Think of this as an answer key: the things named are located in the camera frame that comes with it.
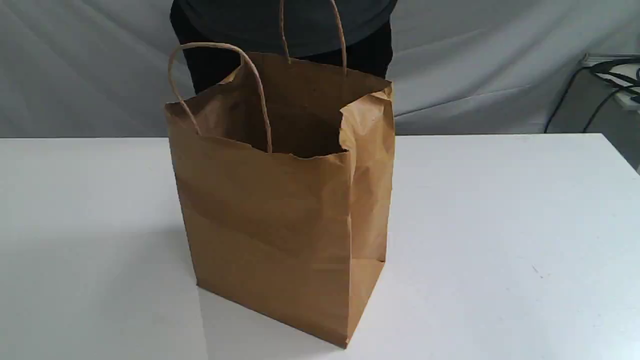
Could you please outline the white backdrop curtain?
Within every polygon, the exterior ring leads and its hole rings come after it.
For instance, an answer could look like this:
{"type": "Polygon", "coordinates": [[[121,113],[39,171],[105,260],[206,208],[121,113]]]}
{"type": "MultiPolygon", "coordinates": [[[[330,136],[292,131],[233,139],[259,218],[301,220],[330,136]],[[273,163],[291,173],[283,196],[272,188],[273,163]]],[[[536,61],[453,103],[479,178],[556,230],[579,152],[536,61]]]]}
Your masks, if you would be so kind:
{"type": "MultiPolygon", "coordinates": [[[[3,0],[3,138],[156,137],[168,0],[3,0]]],[[[639,48],[637,0],[400,0],[400,135],[539,133],[583,55],[639,48]]]]}

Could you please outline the person in dark clothes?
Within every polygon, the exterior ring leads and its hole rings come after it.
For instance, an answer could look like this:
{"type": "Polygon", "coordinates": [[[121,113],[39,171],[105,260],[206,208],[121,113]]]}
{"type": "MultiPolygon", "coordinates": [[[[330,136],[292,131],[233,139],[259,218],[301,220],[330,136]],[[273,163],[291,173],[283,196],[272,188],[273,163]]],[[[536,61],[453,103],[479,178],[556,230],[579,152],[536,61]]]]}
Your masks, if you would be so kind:
{"type": "Polygon", "coordinates": [[[180,44],[224,43],[246,52],[342,66],[385,78],[393,59],[395,0],[174,0],[180,44]]]}

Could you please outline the brown paper bag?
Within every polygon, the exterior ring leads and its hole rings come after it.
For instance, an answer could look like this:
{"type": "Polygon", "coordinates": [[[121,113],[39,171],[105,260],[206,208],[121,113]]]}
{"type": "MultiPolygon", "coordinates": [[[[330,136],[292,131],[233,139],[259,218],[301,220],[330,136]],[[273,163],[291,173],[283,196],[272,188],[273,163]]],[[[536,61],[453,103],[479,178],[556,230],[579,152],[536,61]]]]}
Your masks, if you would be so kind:
{"type": "Polygon", "coordinates": [[[179,45],[164,111],[196,283],[346,349],[384,269],[393,84],[348,68],[179,45]]]}

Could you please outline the white side shelf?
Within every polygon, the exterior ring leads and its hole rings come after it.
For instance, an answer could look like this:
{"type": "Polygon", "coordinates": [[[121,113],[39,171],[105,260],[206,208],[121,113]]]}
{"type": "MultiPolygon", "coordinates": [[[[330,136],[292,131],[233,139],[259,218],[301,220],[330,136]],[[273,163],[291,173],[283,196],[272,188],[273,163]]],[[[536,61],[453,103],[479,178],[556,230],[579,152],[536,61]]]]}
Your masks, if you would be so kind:
{"type": "Polygon", "coordinates": [[[632,112],[639,112],[640,109],[639,63],[638,54],[586,54],[582,61],[596,79],[616,91],[615,101],[623,109],[632,112]]]}

